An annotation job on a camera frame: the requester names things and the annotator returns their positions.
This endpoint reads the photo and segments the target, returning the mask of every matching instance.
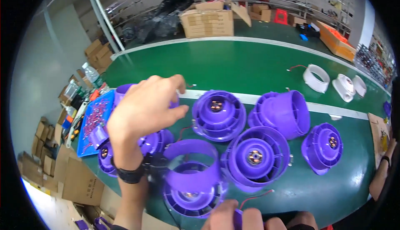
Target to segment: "red wire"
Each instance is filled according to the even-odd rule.
[[[304,68],[307,68],[307,67],[305,67],[304,65],[296,65],[296,66],[290,67],[290,68],[289,68],[289,71],[292,71],[293,68],[300,67],[300,66],[301,66],[301,67],[304,67]]]
[[[191,128],[191,127],[192,127],[192,125],[189,126],[189,127],[186,127],[186,128],[181,129],[180,132],[179,132],[179,138],[178,138],[176,141],[179,142],[180,140],[182,140],[182,133],[183,133],[183,131],[184,131],[185,129]]]
[[[255,199],[255,198],[258,198],[258,197],[261,197],[261,196],[264,196],[264,195],[266,195],[266,194],[268,194],[268,193],[271,193],[272,191],[273,191],[273,190],[269,190],[269,191],[265,192],[265,193],[262,194],[262,195],[259,195],[259,196],[256,196],[256,197],[250,197],[250,198],[245,199],[245,200],[240,204],[239,210],[242,210],[242,207],[243,207],[243,205],[244,205],[244,203],[245,203],[246,201],[251,200],[251,199]]]

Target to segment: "red plastic stool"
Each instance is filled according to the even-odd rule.
[[[288,25],[288,13],[282,9],[276,9],[274,23]]]

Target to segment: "plastic bottle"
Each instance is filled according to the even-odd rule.
[[[76,115],[77,111],[76,111],[76,109],[74,107],[66,106],[64,103],[60,103],[60,104],[64,107],[64,109],[67,111],[67,114],[70,117],[75,118],[75,115]]]
[[[94,69],[92,66],[89,65],[89,63],[84,63],[82,65],[83,70],[85,71],[85,76],[93,84],[93,87],[95,88],[100,88],[104,81],[100,77],[99,73]]]

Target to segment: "green workbench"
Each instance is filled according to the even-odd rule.
[[[233,93],[261,95],[269,91],[285,92],[286,87],[300,91],[307,102],[347,108],[383,117],[382,104],[389,96],[382,88],[361,76],[367,85],[364,98],[356,95],[345,103],[330,84],[325,94],[317,93],[303,81],[304,68],[286,71],[294,65],[316,64],[327,71],[331,80],[339,73],[353,78],[356,71],[318,55],[270,44],[243,41],[196,41],[146,48],[119,56],[107,69],[104,77],[110,87],[137,83],[151,75],[168,77],[182,74],[190,89],[206,91],[221,89]],[[192,106],[194,99],[181,98],[181,104]],[[247,112],[253,107],[245,105]],[[337,222],[367,202],[368,185],[374,174],[374,148],[368,120],[343,117],[333,121],[326,113],[311,112],[311,127],[331,123],[342,137],[344,151],[339,164],[326,175],[318,176],[303,159],[300,145],[304,137],[289,141],[294,155],[292,167],[263,191],[274,189],[264,197],[248,201],[244,208],[257,207],[263,214],[307,210],[314,214],[320,228]],[[191,113],[169,128],[175,139],[179,131],[191,125]],[[200,138],[187,129],[183,139]],[[227,144],[214,146],[220,153]],[[116,178],[98,168],[97,156],[83,157],[89,168],[116,193],[121,195]],[[152,216],[173,225],[173,220],[162,202],[160,188],[150,196],[146,210]],[[243,201],[249,194],[230,185],[226,198]],[[204,220],[181,217],[173,212],[183,229],[200,229]]]

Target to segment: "orange item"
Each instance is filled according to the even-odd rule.
[[[288,25],[288,13],[282,9],[276,9],[274,23]]]
[[[89,100],[94,101],[96,98],[98,98],[100,95],[100,92],[98,90],[95,90],[89,97]]]
[[[72,123],[73,122],[73,118],[71,116],[68,116],[65,118],[65,120],[67,120],[68,122]]]

